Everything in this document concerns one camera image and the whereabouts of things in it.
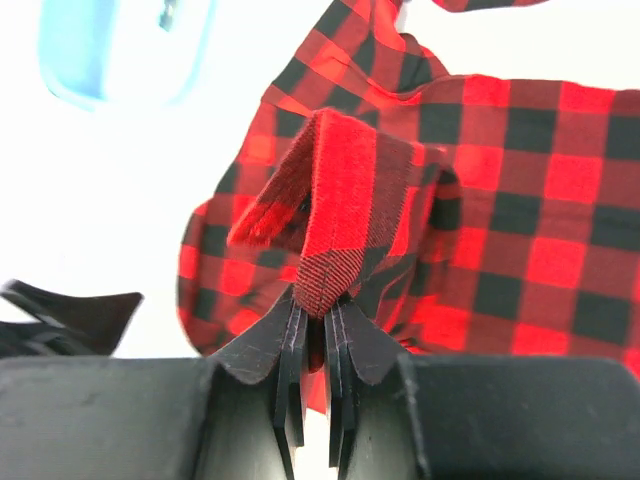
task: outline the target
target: red and black fabric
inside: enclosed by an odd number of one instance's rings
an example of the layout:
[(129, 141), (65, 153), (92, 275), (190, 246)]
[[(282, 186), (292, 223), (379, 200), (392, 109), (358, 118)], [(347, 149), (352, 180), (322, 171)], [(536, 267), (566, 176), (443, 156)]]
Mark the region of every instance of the red and black fabric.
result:
[(335, 0), (267, 88), (184, 238), (192, 343), (212, 353), (294, 283), (313, 315), (349, 291), (416, 352), (640, 373), (640, 92), (449, 75), (399, 4)]

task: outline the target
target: blue plastic container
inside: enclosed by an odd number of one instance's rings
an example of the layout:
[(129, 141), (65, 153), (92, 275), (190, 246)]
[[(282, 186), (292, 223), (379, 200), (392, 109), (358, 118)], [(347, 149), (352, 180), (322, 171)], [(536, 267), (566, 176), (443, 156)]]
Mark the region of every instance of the blue plastic container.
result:
[(199, 73), (215, 0), (171, 3), (168, 26), (164, 0), (43, 0), (38, 59), (49, 90), (85, 109), (178, 101)]

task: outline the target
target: white surface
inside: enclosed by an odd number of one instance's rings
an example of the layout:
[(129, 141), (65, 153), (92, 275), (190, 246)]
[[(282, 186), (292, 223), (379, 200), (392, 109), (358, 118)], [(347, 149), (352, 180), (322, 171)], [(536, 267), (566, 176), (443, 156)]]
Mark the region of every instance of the white surface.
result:
[[(89, 115), (40, 81), (38, 2), (0, 0), (0, 281), (70, 295), (143, 292), (120, 357), (194, 355), (175, 315), (184, 226), (235, 156), (265, 87), (329, 0), (218, 3), (207, 65), (188, 101)], [(640, 88), (637, 0), (550, 0), (465, 15), (413, 0), (404, 13), (404, 30), (452, 73)], [(0, 316), (20, 320), (6, 305)], [(298, 478), (331, 478), (323, 417), (311, 412), (308, 420)]]

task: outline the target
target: fabric fold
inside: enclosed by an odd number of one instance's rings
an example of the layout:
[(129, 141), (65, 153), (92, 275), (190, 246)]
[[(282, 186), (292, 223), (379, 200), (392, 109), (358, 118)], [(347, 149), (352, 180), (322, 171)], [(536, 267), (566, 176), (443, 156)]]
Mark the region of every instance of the fabric fold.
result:
[(294, 298), (322, 317), (394, 258), (417, 256), (442, 153), (332, 109), (314, 112), (228, 242), (299, 254)]

